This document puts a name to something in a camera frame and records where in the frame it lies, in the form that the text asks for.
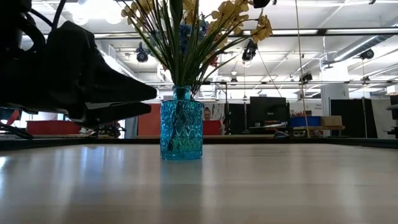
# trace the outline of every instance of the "cardboard box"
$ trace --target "cardboard box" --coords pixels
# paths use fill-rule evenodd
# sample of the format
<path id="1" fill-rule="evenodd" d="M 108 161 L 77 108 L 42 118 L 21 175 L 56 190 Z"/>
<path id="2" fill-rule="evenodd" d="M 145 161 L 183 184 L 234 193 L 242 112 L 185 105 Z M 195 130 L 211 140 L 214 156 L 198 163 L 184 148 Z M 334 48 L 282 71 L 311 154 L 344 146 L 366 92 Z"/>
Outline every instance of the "cardboard box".
<path id="1" fill-rule="evenodd" d="M 343 122 L 341 120 L 341 116 L 323 116 L 321 119 L 321 124 L 323 127 L 342 126 Z"/>

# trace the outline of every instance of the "blue glass vase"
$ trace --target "blue glass vase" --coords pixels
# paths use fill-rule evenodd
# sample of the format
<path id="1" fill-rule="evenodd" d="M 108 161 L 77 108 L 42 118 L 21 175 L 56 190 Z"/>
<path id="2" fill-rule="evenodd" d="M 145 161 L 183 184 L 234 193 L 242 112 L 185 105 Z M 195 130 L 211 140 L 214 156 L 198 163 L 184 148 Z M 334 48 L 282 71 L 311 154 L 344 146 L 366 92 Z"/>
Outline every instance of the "blue glass vase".
<path id="1" fill-rule="evenodd" d="M 160 156 L 163 159 L 198 159 L 203 145 L 202 103 L 191 100 L 190 86 L 174 86 L 174 100 L 160 110 Z"/>

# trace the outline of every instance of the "computer monitor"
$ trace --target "computer monitor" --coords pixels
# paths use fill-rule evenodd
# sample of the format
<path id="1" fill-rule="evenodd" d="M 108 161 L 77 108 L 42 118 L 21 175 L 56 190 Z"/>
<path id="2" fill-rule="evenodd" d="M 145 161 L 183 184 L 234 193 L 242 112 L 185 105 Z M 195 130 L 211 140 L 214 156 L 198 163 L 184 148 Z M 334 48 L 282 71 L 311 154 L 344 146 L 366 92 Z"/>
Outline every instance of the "computer monitor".
<path id="1" fill-rule="evenodd" d="M 265 121 L 278 121 L 280 123 L 288 121 L 289 109 L 286 105 L 286 98 L 283 97 L 250 97 L 250 115 L 255 123 Z"/>

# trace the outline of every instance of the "blue bin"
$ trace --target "blue bin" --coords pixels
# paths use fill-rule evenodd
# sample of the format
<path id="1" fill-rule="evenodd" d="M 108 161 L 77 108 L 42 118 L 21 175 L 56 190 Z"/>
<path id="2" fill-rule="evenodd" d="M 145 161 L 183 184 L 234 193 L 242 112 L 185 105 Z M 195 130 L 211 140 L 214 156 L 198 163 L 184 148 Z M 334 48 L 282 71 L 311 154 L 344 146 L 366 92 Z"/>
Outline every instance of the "blue bin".
<path id="1" fill-rule="evenodd" d="M 321 126 L 321 116 L 307 116 L 308 126 Z M 305 127 L 304 116 L 294 117 L 290 119 L 291 127 Z"/>

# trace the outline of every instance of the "white pillar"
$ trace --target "white pillar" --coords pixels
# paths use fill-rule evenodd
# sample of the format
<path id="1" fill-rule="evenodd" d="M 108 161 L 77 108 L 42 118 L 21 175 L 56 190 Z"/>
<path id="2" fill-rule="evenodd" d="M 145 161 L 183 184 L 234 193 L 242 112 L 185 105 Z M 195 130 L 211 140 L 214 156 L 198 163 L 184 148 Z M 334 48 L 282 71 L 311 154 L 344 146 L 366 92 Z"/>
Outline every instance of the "white pillar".
<path id="1" fill-rule="evenodd" d="M 321 70 L 322 81 L 349 81 L 348 69 L 345 62 L 331 65 L 333 68 Z M 329 100 L 349 99 L 348 84 L 327 84 L 321 87 L 323 115 L 330 115 Z"/>

